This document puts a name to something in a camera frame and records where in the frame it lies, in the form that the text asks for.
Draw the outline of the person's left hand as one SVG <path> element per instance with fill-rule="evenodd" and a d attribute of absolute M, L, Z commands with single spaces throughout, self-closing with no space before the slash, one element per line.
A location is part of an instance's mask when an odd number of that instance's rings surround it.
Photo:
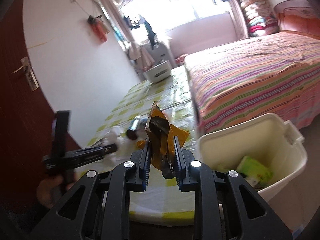
<path fill-rule="evenodd" d="M 58 188 L 63 182 L 61 175 L 47 177 L 42 180 L 36 191 L 37 200 L 40 204 L 51 209 L 55 202 L 53 199 L 53 189 Z"/>

